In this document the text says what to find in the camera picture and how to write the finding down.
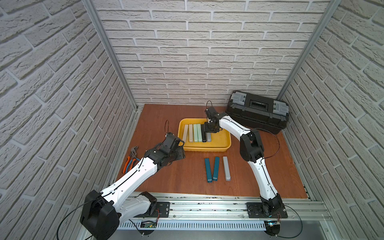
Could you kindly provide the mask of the black folding pruner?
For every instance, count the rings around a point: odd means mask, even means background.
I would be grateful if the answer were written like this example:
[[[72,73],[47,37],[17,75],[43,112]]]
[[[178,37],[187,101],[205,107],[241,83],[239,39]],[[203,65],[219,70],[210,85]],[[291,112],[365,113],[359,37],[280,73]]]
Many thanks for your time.
[[[202,132],[202,142],[206,143],[207,142],[207,134],[205,131],[205,125],[204,124],[201,125],[201,132]]]

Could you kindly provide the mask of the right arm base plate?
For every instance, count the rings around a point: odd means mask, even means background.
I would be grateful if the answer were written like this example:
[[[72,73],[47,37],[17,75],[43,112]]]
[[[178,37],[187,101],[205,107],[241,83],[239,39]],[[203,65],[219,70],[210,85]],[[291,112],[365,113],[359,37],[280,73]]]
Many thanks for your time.
[[[246,203],[250,219],[279,218],[287,219],[288,214],[284,205],[269,207],[266,203]]]

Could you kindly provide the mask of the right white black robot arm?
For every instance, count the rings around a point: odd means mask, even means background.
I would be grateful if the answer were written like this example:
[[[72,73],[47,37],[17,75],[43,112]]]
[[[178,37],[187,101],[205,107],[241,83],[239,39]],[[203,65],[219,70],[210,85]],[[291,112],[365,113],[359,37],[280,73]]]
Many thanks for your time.
[[[269,175],[259,131],[242,126],[226,113],[218,113],[214,107],[206,108],[205,113],[207,115],[207,121],[204,123],[205,132],[218,133],[226,130],[239,140],[240,155],[250,165],[259,186],[262,213],[266,217],[281,218],[282,214],[279,211],[285,206]]]

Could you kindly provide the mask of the teal pruner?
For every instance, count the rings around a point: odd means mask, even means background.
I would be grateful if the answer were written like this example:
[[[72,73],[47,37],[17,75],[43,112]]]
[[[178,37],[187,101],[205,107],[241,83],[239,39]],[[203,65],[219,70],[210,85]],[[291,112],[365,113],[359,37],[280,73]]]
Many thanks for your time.
[[[220,165],[220,158],[215,157],[215,162],[214,162],[214,172],[213,172],[213,181],[218,180],[218,175],[219,175],[219,165]]]
[[[207,182],[211,183],[213,181],[213,178],[212,178],[211,165],[210,165],[209,158],[205,158],[205,167],[206,167]]]

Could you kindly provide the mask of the yellow plastic tray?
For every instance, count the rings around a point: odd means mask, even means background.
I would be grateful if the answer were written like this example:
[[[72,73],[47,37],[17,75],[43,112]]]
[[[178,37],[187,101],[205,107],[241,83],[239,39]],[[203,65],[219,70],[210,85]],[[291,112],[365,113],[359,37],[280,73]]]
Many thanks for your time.
[[[184,141],[184,150],[190,152],[225,152],[232,145],[231,134],[222,130],[206,133],[205,119],[186,118],[179,123],[178,137]]]

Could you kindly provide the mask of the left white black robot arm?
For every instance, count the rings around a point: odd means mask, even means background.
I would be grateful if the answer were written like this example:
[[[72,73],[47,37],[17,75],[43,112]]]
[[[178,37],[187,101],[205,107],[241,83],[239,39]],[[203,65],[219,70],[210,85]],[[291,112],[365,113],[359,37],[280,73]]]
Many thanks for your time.
[[[186,157],[185,142],[167,133],[163,142],[147,150],[143,158],[128,173],[101,192],[89,192],[82,205],[80,223],[97,240],[107,240],[119,224],[138,215],[154,212],[157,199],[147,192],[132,201],[126,199],[149,177],[169,163]]]

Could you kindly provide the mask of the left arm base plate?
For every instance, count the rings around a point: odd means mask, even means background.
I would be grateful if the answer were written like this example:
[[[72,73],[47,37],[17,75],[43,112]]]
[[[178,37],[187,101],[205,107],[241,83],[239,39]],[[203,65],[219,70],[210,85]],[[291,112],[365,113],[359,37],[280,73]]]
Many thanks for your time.
[[[157,202],[155,206],[150,206],[149,210],[139,215],[139,218],[168,218],[170,213],[170,202]]]

